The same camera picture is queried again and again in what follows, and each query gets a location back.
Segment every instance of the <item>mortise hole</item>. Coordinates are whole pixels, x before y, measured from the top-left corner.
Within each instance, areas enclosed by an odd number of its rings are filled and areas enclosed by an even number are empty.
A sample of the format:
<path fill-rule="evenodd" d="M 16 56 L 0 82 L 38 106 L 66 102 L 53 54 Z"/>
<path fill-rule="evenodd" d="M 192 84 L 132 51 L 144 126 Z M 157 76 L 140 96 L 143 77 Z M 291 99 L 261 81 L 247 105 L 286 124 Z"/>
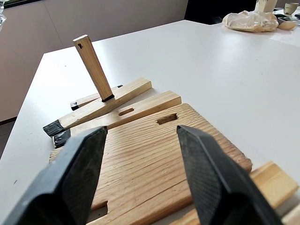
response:
<path fill-rule="evenodd" d="M 107 215 L 107 212 L 108 212 L 108 207 L 107 207 L 107 202 L 105 202 L 104 205 L 102 205 L 100 208 L 90 212 L 88 221 L 86 223 L 92 222 L 96 219 L 99 219 Z"/>
<path fill-rule="evenodd" d="M 123 115 L 125 115 L 125 114 L 127 114 L 127 113 L 130 113 L 130 112 L 132 112 L 132 111 L 134 111 L 134 108 L 127 109 L 127 110 L 125 110 L 125 111 L 120 112 L 120 113 L 119 113 L 119 116 L 123 116 Z"/>
<path fill-rule="evenodd" d="M 177 116 L 176 113 L 174 113 L 174 114 L 171 114 L 171 115 L 169 115 L 169 116 L 165 116 L 165 117 L 163 117 L 163 118 L 161 118 L 161 119 L 158 119 L 158 120 L 157 120 L 157 123 L 158 123 L 159 125 L 162 125 L 162 124 L 164 124 L 164 123 L 167 123 L 167 122 L 170 122 L 170 121 L 173 121 L 173 120 L 176 120 L 176 119 L 178 119 L 178 116 Z"/>

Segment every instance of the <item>floor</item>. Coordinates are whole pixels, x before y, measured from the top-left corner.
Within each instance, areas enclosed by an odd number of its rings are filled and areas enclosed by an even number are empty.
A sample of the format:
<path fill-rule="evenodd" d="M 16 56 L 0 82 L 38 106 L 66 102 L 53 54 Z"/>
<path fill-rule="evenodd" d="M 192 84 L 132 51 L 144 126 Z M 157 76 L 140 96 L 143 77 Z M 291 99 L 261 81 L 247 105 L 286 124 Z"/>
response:
<path fill-rule="evenodd" d="M 8 141 L 8 137 L 10 135 L 11 130 L 13 129 L 15 122 L 10 122 L 0 126 L 0 158 L 4 151 L 6 142 Z"/>

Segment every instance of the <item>white tabletop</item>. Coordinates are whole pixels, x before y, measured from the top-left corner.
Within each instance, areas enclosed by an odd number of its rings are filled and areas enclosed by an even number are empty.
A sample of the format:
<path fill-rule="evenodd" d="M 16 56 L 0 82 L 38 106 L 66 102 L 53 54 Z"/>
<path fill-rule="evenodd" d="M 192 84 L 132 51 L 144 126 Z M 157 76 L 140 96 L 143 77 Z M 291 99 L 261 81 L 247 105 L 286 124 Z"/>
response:
<path fill-rule="evenodd" d="M 283 10 L 275 11 L 275 14 L 283 14 Z M 293 13 L 295 15 L 296 13 L 300 13 L 300 7 Z M 223 33 L 234 33 L 236 35 L 244 34 L 249 36 L 256 36 L 261 38 L 268 38 L 271 40 L 279 41 L 285 44 L 293 45 L 300 47 L 300 27 L 297 27 L 295 30 L 281 30 L 276 29 L 273 32 L 262 32 L 262 33 L 251 33 L 251 32 L 241 32 L 236 30 L 231 30 L 229 28 L 226 28 L 223 26 L 222 23 L 214 24 L 215 27 L 220 27 L 221 31 Z"/>
<path fill-rule="evenodd" d="M 138 77 L 182 96 L 254 163 L 273 160 L 298 183 L 298 48 L 218 27 L 181 21 L 97 41 L 111 86 Z M 0 160 L 0 222 L 37 173 L 53 143 L 42 127 L 96 92 L 75 48 L 43 56 Z"/>

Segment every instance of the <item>cup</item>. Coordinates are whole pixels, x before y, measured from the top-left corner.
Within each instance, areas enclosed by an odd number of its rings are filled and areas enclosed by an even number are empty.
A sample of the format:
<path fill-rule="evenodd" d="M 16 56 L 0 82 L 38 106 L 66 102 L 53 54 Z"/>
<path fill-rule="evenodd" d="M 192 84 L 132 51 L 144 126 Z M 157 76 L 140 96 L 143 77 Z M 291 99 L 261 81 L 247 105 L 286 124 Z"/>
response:
<path fill-rule="evenodd" d="M 296 11 L 298 5 L 299 3 L 296 2 L 286 3 L 284 8 L 284 14 L 292 15 Z"/>

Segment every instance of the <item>wooden plank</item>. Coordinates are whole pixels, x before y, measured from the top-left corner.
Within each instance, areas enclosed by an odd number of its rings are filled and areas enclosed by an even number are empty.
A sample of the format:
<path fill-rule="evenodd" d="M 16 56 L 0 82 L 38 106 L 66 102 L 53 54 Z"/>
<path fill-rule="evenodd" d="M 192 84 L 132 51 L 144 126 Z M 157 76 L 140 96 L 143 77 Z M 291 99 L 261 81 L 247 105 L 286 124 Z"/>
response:
<path fill-rule="evenodd" d="M 48 124 L 47 126 L 43 127 L 43 129 L 49 136 L 54 136 L 67 129 L 111 112 L 115 108 L 149 90 L 151 87 L 151 81 L 148 81 L 144 78 L 139 78 L 130 84 L 118 88 L 115 91 L 115 98 L 107 102 L 102 102 L 101 99 L 96 99 Z"/>
<path fill-rule="evenodd" d="M 115 92 L 118 88 L 120 88 L 120 87 L 122 87 L 122 86 L 123 86 L 123 85 L 119 85 L 119 86 L 117 86 L 117 87 L 113 87 L 113 88 L 112 88 L 112 93 L 114 94 L 114 92 Z M 86 104 L 88 104 L 88 103 L 90 103 L 90 102 L 92 102 L 92 101 L 98 99 L 98 98 L 100 98 L 100 94 L 99 94 L 99 93 L 95 93 L 95 94 L 93 94 L 93 95 L 89 95 L 89 96 L 87 96 L 87 97 L 80 98 L 80 99 L 78 99 L 78 100 L 76 100 L 76 101 L 70 103 L 71 109 L 72 109 L 72 110 L 76 110 L 76 109 L 78 109 L 78 108 L 80 108 L 80 107 L 82 107 L 82 106 L 84 106 L 84 105 L 86 105 Z"/>
<path fill-rule="evenodd" d="M 90 41 L 90 37 L 88 35 L 83 35 L 74 39 L 73 43 L 83 60 L 83 63 L 88 70 L 100 97 L 102 98 L 102 101 L 107 101 L 113 98 L 113 92 L 108 84 L 107 78 L 105 77 L 93 44 Z"/>
<path fill-rule="evenodd" d="M 168 122 L 159 125 L 162 119 Z M 227 155 L 251 171 L 242 152 L 192 107 L 181 104 L 109 130 L 92 204 L 95 210 L 107 201 L 108 214 L 89 225 L 150 224 L 192 204 L 176 133 L 179 124 L 214 136 Z"/>
<path fill-rule="evenodd" d="M 300 225 L 300 204 L 282 218 L 284 225 Z"/>
<path fill-rule="evenodd" d="M 291 197 L 299 187 L 288 174 L 273 162 L 268 162 L 252 171 L 250 177 L 274 209 Z M 196 209 L 191 210 L 170 225 L 200 225 Z"/>
<path fill-rule="evenodd" d="M 179 104 L 181 104 L 181 97 L 171 91 L 167 91 L 72 127 L 53 136 L 53 143 L 58 148 L 63 146 L 71 136 L 77 135 L 82 131 L 99 126 L 107 126 L 107 129 L 112 129 Z"/>

